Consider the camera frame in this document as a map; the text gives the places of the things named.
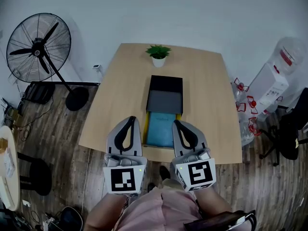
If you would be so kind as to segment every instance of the shoe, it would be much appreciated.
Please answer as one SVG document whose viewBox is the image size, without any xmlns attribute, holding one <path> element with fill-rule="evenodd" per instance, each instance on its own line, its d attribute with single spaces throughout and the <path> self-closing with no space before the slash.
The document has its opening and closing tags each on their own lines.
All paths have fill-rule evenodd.
<svg viewBox="0 0 308 231">
<path fill-rule="evenodd" d="M 159 174 L 162 180 L 170 179 L 170 172 L 165 166 L 159 168 Z"/>
<path fill-rule="evenodd" d="M 152 191 L 154 187 L 156 187 L 155 184 L 150 182 L 148 185 L 148 192 Z"/>
</svg>

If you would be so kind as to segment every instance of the standing fan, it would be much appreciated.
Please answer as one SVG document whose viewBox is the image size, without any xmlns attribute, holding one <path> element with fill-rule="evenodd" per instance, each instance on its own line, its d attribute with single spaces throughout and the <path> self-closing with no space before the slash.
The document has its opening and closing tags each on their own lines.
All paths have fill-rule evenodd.
<svg viewBox="0 0 308 231">
<path fill-rule="evenodd" d="M 56 74 L 69 90 L 66 107 L 81 109 L 89 98 L 84 87 L 70 89 L 59 74 L 71 49 L 71 34 L 66 23 L 51 13 L 38 13 L 18 25 L 6 49 L 12 74 L 24 82 L 43 81 Z"/>
</svg>

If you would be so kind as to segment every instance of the potted plant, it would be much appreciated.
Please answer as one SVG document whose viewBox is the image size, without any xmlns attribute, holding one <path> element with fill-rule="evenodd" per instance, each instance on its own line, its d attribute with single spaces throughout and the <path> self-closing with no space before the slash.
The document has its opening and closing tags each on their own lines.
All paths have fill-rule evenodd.
<svg viewBox="0 0 308 231">
<path fill-rule="evenodd" d="M 166 56 L 169 56 L 170 48 L 164 47 L 162 45 L 150 45 L 151 47 L 147 49 L 146 53 L 150 54 L 155 67 L 162 67 L 165 63 Z"/>
</svg>

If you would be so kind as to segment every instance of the red label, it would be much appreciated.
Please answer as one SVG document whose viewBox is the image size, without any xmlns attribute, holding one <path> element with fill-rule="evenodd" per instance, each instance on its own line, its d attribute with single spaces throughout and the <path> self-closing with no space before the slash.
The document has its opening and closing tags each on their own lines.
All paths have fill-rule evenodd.
<svg viewBox="0 0 308 231">
<path fill-rule="evenodd" d="M 291 60 L 287 57 L 287 55 L 283 52 L 283 50 L 280 50 L 280 56 L 284 59 L 284 61 L 291 66 L 292 62 Z"/>
</svg>

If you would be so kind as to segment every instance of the black stool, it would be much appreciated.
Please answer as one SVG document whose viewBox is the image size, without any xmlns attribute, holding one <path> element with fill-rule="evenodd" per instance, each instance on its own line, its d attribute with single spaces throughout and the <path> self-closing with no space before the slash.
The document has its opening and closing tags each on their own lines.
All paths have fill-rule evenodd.
<svg viewBox="0 0 308 231">
<path fill-rule="evenodd" d="M 42 159 L 32 158 L 17 153 L 18 158 L 30 162 L 29 177 L 19 176 L 20 189 L 35 190 L 39 195 L 46 196 L 51 191 L 51 171 Z"/>
</svg>

